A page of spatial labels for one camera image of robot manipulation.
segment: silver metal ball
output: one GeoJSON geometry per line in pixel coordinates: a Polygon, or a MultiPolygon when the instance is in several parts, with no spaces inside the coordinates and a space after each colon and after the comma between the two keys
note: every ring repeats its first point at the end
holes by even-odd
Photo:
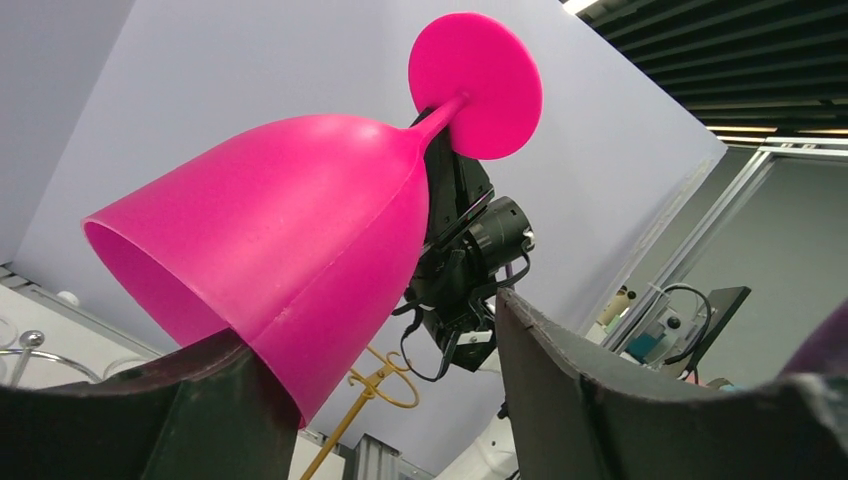
{"type": "Polygon", "coordinates": [[[21,335],[21,347],[38,348],[44,343],[44,334],[38,330],[27,330],[21,335]]]}

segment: dark slatted ceiling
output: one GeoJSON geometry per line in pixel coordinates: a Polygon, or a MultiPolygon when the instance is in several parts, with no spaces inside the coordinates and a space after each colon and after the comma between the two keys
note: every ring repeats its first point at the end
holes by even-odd
{"type": "Polygon", "coordinates": [[[848,0],[602,0],[580,17],[707,126],[848,129],[848,0]]]}

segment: pink wine glass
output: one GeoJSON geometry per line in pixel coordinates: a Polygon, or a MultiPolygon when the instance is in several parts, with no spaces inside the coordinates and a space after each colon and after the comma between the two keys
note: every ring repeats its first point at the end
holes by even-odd
{"type": "Polygon", "coordinates": [[[389,316],[422,247],[423,153],[494,159],[530,138],[542,88],[521,42],[474,13],[441,17],[409,62],[398,129],[349,115],[237,135],[83,221],[97,255],[180,345],[232,328],[309,422],[389,316]]]}

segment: goblet stem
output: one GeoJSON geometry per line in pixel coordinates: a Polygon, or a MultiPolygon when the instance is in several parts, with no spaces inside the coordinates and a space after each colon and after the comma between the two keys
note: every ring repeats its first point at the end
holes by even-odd
{"type": "Polygon", "coordinates": [[[426,148],[433,137],[453,120],[453,117],[462,110],[467,102],[468,97],[463,93],[458,93],[437,108],[435,112],[427,115],[427,118],[410,128],[410,131],[421,136],[421,148],[426,148]]]}

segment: ceiling light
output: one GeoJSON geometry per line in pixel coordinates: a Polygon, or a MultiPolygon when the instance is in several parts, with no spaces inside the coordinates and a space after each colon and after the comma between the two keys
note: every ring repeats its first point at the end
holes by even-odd
{"type": "Polygon", "coordinates": [[[723,142],[763,143],[766,141],[766,139],[762,137],[725,137],[723,135],[716,135],[716,138],[723,142]]]}
{"type": "Polygon", "coordinates": [[[848,128],[829,128],[826,130],[798,130],[798,133],[818,133],[821,135],[848,135],[848,128]]]}
{"type": "Polygon", "coordinates": [[[562,8],[572,15],[577,15],[595,3],[598,3],[598,0],[568,0],[562,4],[562,8]]]}
{"type": "Polygon", "coordinates": [[[777,127],[713,127],[708,126],[707,130],[713,132],[762,132],[762,133],[774,133],[777,131],[777,127]]]}

